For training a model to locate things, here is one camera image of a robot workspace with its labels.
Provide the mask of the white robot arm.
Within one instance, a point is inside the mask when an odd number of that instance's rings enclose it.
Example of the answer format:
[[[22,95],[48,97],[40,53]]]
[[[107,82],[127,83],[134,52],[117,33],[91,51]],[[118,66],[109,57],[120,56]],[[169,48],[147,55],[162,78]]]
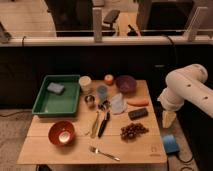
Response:
[[[205,85],[206,68],[191,64],[169,72],[165,78],[166,88],[157,100],[163,107],[162,126],[169,128],[176,119],[176,112],[189,101],[213,118],[213,90]]]

